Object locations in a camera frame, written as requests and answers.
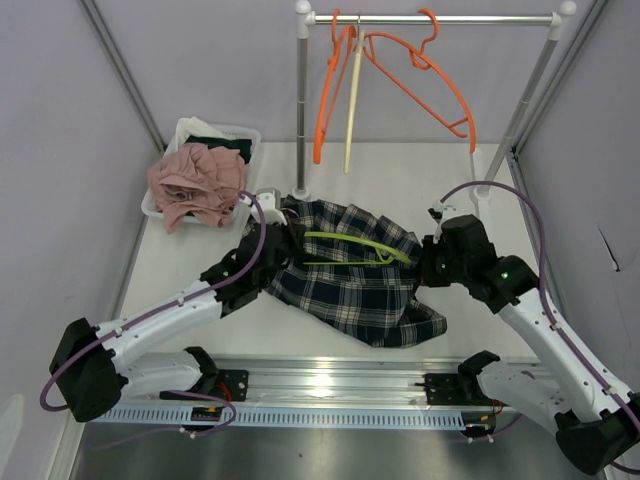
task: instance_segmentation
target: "green plastic hanger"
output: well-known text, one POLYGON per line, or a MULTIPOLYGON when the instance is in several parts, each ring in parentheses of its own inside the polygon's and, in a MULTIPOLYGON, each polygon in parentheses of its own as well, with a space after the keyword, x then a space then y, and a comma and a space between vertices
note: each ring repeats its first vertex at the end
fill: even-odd
POLYGON ((343 242, 359 243, 367 247, 375 249, 376 254, 380 261, 378 262, 306 262, 305 265, 361 265, 361 266, 379 266, 389 265, 394 259, 410 264, 411 260, 400 250, 383 245, 382 243, 367 240, 366 238, 354 237, 353 235, 345 235, 344 233, 329 233, 329 232, 306 232, 304 234, 306 238, 329 238, 332 240, 342 240, 343 242))

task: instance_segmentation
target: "white table surface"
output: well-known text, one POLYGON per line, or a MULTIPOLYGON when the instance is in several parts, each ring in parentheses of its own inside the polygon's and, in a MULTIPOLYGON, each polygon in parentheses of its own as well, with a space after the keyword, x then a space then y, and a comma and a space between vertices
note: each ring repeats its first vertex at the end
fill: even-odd
MULTIPOLYGON (((353 203, 376 216, 386 215, 418 238, 433 233, 427 213, 434 200, 469 181, 468 147, 464 144, 360 143, 353 145, 351 173, 342 173, 344 144, 326 144, 323 162, 311 162, 308 146, 307 179, 312 199, 353 203)), ((490 159, 496 145, 481 145, 490 159)), ((266 143, 252 161, 259 168, 250 189, 275 187, 283 196, 295 184, 295 145, 266 143)), ((512 185, 503 164, 498 181, 512 185)), ((452 204, 461 213, 473 213, 467 192, 452 204)), ((534 254, 520 206, 512 195, 494 189, 492 199, 495 244, 499 255, 519 255, 532 267, 534 254)), ((237 246, 248 216, 243 209, 229 229, 215 230, 183 224, 167 235, 162 221, 150 218, 127 288, 124 316, 169 297, 196 280, 237 246)), ((210 325, 186 331, 159 346, 172 352, 200 345, 209 353, 258 356, 327 356, 375 360, 466 358, 490 350, 505 359, 533 359, 535 355, 518 335, 489 309, 473 300, 461 286, 420 288, 417 297, 447 317, 448 331, 407 349, 374 349, 323 324, 315 317, 288 307, 262 293, 256 301, 210 325)))

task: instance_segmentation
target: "white wall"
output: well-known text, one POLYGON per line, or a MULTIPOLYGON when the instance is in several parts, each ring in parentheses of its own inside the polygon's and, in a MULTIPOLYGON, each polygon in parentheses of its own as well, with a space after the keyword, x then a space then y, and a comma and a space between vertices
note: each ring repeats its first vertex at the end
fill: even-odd
POLYGON ((612 2, 522 154, 568 320, 640 390, 640 2, 612 2), (620 271, 614 271, 611 255, 620 271))
POLYGON ((46 463, 62 414, 40 409, 40 389, 66 325, 109 314, 152 154, 74 1, 2 6, 0 406, 26 396, 3 480, 37 479, 46 463))
MULTIPOLYGON (((576 0, 578 14, 564 49, 591 0, 576 0)), ((165 141, 184 115, 257 128, 267 140, 294 140, 296 33, 294 0, 100 0, 98 2, 130 64, 165 141)), ((548 13, 560 0, 312 0, 320 13, 440 14, 548 13)), ((431 27, 382 27, 414 44, 431 27)), ((544 27, 443 26, 427 54, 467 98, 480 141, 500 139, 546 38, 544 27)), ((380 61, 453 122, 463 117, 453 95, 432 72, 413 69, 406 50, 378 40, 380 61)), ((332 53, 330 27, 311 30, 309 115, 313 132, 332 53)), ((354 132, 367 141, 455 141, 368 61, 363 64, 354 132)), ((344 138, 350 73, 342 89, 329 139, 344 138)))

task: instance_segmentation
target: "metal pole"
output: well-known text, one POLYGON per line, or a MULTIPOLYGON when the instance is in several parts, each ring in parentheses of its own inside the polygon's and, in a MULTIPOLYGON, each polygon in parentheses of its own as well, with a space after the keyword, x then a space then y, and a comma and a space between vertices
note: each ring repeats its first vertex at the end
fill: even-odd
MULTIPOLYGON (((540 82, 540 78, 544 73, 544 69, 549 63, 549 59, 551 58, 551 54, 553 50, 556 48, 558 44, 558 40, 548 38, 544 47, 542 48, 542 52, 540 52, 540 56, 538 57, 538 61, 536 62, 536 66, 533 68, 533 72, 531 73, 531 77, 529 77, 529 81, 527 82, 527 86, 524 88, 524 92, 522 93, 522 97, 520 98, 520 102, 516 107, 515 112, 513 112, 513 116, 509 121, 509 126, 507 127, 507 131, 502 137, 502 141, 496 150, 496 154, 493 156, 493 160, 491 161, 491 165, 489 165, 489 169, 487 170, 487 174, 485 176, 485 180, 493 181, 498 174, 498 170, 500 169, 500 165, 502 165, 502 161, 504 160, 504 156, 506 155, 509 148, 511 148, 511 144, 513 142, 513 137, 516 134, 516 130, 522 121, 522 117, 527 111, 527 107, 529 106, 529 102, 531 101, 531 97, 533 96, 533 92, 535 92, 538 83, 540 82)), ((481 194, 486 194, 489 191, 489 186, 482 185, 479 188, 479 192, 481 194)))
MULTIPOLYGON (((529 25, 549 27, 553 14, 545 15, 436 15, 441 25, 529 25)), ((333 15, 312 14, 308 25, 331 25, 333 15)), ((340 25, 430 25, 426 15, 338 15, 340 25)))
POLYGON ((151 141, 160 153, 164 153, 166 145, 162 140, 160 130, 158 130, 158 126, 151 116, 149 107, 147 107, 147 104, 144 101, 142 94, 140 93, 140 89, 136 85, 136 82, 131 75, 129 67, 127 67, 126 62, 124 61, 124 58, 120 53, 118 46, 116 45, 113 35, 109 31, 109 27, 107 26, 107 23, 104 21, 104 18, 102 17, 102 14, 98 9, 98 5, 96 5, 94 0, 80 0, 80 5, 83 7, 85 13, 87 14, 93 30, 98 35, 100 43, 104 47, 109 60, 113 64, 118 77, 122 81, 122 84, 127 91, 129 99, 133 103, 133 106, 140 116, 142 123, 144 123, 147 133, 149 134, 149 137, 151 137, 151 141))
POLYGON ((305 167, 305 106, 307 100, 307 38, 298 39, 298 116, 296 135, 296 155, 298 159, 298 175, 296 188, 299 192, 306 190, 304 167, 305 167))
POLYGON ((515 142, 516 156, 522 152, 522 149, 527 144, 527 141, 531 137, 533 131, 542 123, 542 120, 551 107, 554 99, 566 83, 567 78, 578 62, 579 56, 584 51, 587 40, 591 38, 592 33, 600 24, 600 21, 611 4, 611 0, 596 0, 591 6, 591 10, 589 10, 587 15, 584 17, 582 25, 578 28, 578 33, 573 38, 571 45, 560 61, 556 71, 553 73, 551 80, 542 92, 542 95, 540 95, 535 110, 529 117, 527 124, 521 129, 522 133, 515 142))

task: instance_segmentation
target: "navy plaid fabric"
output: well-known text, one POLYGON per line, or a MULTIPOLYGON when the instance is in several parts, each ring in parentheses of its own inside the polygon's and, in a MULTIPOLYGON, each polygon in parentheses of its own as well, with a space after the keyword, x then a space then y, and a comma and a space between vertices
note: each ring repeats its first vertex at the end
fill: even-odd
MULTIPOLYGON (((411 264, 316 266, 294 258, 273 279, 268 293, 373 347, 410 347, 446 332, 445 317, 415 298, 422 246, 414 233, 355 205, 288 197, 281 207, 293 223, 391 246, 405 253, 411 264)), ((250 220, 245 233, 253 223, 250 220)), ((373 248, 339 240, 305 238, 304 250, 336 262, 378 260, 373 248)))

